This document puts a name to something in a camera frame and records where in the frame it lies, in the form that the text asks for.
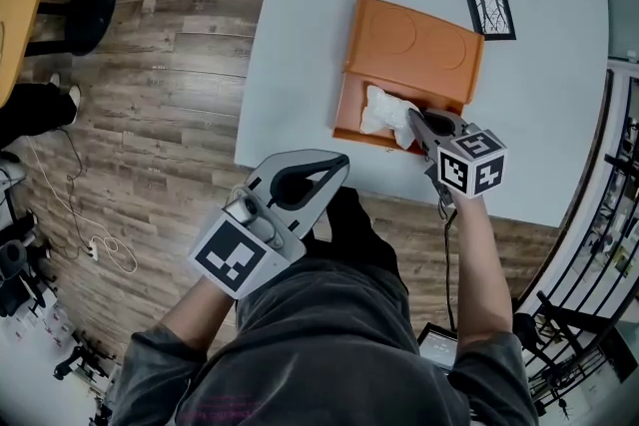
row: shoe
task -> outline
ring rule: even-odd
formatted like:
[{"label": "shoe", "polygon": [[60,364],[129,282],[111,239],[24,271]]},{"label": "shoe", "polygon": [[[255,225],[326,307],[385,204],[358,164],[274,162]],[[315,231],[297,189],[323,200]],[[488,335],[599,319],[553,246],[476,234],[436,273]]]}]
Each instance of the shoe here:
[{"label": "shoe", "polygon": [[60,87],[60,74],[54,73],[53,75],[51,75],[51,78],[49,79],[49,84],[53,84],[56,87]]},{"label": "shoe", "polygon": [[80,88],[78,86],[71,87],[71,89],[69,90],[69,98],[71,98],[71,101],[76,106],[76,115],[74,116],[73,121],[69,123],[69,125],[73,125],[76,122],[76,119],[78,119],[78,111],[80,110],[80,99],[82,98],[82,95],[80,94]]}]

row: white cable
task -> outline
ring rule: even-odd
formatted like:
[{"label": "white cable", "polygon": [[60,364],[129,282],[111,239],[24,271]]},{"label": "white cable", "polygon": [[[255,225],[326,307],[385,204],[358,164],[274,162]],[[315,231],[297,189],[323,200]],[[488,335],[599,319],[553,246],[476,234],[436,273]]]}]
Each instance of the white cable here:
[{"label": "white cable", "polygon": [[[70,214],[74,214],[77,218],[81,218],[82,220],[87,221],[88,223],[92,223],[93,225],[96,225],[97,227],[101,227],[102,230],[107,234],[105,237],[99,237],[97,235],[92,236],[91,237],[91,243],[93,243],[94,239],[98,239],[99,241],[101,241],[102,245],[107,250],[107,254],[109,255],[111,260],[115,263],[115,265],[118,268],[120,268],[122,271],[124,271],[125,273],[128,273],[128,274],[134,273],[138,269],[138,260],[133,255],[131,250],[125,245],[125,243],[123,241],[121,241],[120,239],[118,239],[118,238],[116,238],[114,236],[111,236],[111,233],[102,224],[100,224],[99,222],[96,222],[94,220],[91,220],[90,218],[86,218],[85,216],[82,216],[79,213],[74,212],[73,210],[71,210],[69,208],[69,206],[64,201],[62,201],[58,197],[58,195],[56,194],[56,191],[53,189],[53,186],[51,185],[51,182],[49,182],[49,179],[47,178],[47,173],[45,173],[44,168],[42,167],[42,163],[40,162],[40,159],[38,158],[38,152],[33,147],[33,143],[31,142],[31,138],[27,137],[27,141],[29,141],[29,146],[31,146],[31,151],[33,152],[33,154],[36,157],[36,161],[38,162],[38,166],[40,167],[40,171],[42,172],[42,176],[44,176],[44,179],[47,182],[47,185],[51,189],[51,192],[53,192],[53,195],[55,196],[55,198],[62,204],[62,206],[67,210],[67,212],[69,212]],[[112,248],[113,245],[111,247],[109,247],[109,243],[114,243],[115,244],[115,248]],[[133,269],[132,270],[128,270],[126,268],[123,268],[122,265],[118,261],[116,261],[113,258],[113,256],[112,256],[113,253],[120,251],[120,245],[123,248],[125,248],[127,250],[127,252],[129,253],[129,257],[131,258],[131,261],[133,262]]]}]

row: sleeve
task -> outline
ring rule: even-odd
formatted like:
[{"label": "sleeve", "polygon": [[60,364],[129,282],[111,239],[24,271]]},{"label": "sleeve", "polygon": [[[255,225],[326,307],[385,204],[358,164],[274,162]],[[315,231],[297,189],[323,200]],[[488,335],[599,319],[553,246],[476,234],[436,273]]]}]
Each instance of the sleeve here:
[{"label": "sleeve", "polygon": [[450,385],[468,398],[472,412],[487,425],[537,425],[521,344],[502,333],[469,344],[448,375]]},{"label": "sleeve", "polygon": [[166,424],[206,360],[205,353],[193,350],[163,325],[133,334],[109,424]]}]

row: person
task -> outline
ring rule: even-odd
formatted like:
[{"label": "person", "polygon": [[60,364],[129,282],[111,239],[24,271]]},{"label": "person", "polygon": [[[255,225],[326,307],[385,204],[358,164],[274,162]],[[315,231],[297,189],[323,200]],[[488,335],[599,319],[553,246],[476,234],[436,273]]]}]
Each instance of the person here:
[{"label": "person", "polygon": [[40,135],[75,122],[80,107],[80,88],[60,91],[60,75],[47,84],[16,84],[0,108],[0,150],[22,135]]},{"label": "person", "polygon": [[450,373],[419,356],[395,253],[355,190],[327,208],[331,242],[237,303],[237,338],[207,361],[234,301],[201,278],[135,333],[114,425],[530,425],[537,416],[490,220],[455,196],[458,348]]}]

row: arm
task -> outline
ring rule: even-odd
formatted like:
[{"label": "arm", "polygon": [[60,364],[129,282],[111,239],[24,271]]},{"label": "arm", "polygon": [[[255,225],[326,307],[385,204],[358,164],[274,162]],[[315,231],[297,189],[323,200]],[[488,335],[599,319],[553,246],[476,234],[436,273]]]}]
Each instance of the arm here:
[{"label": "arm", "polygon": [[114,426],[169,422],[232,305],[202,277],[158,325],[133,334],[116,389]]},{"label": "arm", "polygon": [[482,198],[453,195],[459,216],[458,346],[512,332],[512,305]]},{"label": "arm", "polygon": [[160,323],[187,346],[206,353],[232,306],[230,296],[201,277]]},{"label": "arm", "polygon": [[484,424],[537,424],[512,306],[482,198],[453,196],[459,215],[457,358],[450,384]]}]

